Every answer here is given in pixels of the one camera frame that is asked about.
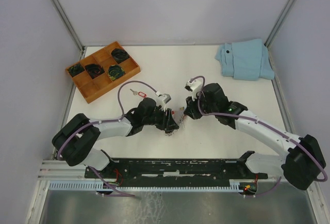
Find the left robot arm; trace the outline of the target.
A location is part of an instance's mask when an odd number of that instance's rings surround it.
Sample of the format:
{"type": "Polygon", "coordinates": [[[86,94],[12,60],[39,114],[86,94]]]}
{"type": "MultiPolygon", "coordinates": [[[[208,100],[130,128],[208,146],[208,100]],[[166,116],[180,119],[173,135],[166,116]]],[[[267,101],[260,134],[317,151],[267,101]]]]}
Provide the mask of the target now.
{"type": "Polygon", "coordinates": [[[155,126],[171,134],[179,129],[170,108],[163,110],[151,98],[144,98],[136,108],[124,114],[122,119],[89,119],[77,114],[52,139],[57,155],[69,166],[85,165],[96,169],[102,177],[110,177],[114,165],[106,152],[94,148],[96,141],[110,137],[136,135],[144,126],[155,126]]]}

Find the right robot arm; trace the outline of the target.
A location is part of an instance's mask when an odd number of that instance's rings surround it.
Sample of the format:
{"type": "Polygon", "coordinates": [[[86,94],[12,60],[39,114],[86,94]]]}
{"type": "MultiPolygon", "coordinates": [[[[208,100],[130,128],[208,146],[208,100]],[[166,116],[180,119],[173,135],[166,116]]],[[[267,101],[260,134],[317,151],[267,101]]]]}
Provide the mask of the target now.
{"type": "Polygon", "coordinates": [[[250,135],[276,153],[245,153],[236,166],[242,178],[254,173],[276,175],[300,190],[306,190],[314,181],[327,181],[326,162],[313,136],[300,137],[268,124],[243,104],[229,101],[218,83],[204,85],[191,79],[185,89],[191,93],[186,98],[185,115],[194,120],[214,116],[222,125],[250,135]]]}

